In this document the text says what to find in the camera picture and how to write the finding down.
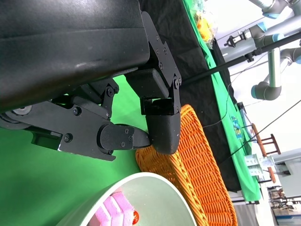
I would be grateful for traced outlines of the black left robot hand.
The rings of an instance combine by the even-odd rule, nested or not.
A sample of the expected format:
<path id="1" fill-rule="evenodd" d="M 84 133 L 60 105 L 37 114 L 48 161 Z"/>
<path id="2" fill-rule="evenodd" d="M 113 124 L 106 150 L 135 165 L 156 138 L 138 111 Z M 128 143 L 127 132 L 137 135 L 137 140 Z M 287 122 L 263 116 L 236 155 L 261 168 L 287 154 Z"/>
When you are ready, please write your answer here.
<path id="1" fill-rule="evenodd" d="M 176 152 L 182 78 L 136 0 L 3 0 L 0 125 L 35 145 L 112 161 Z"/>

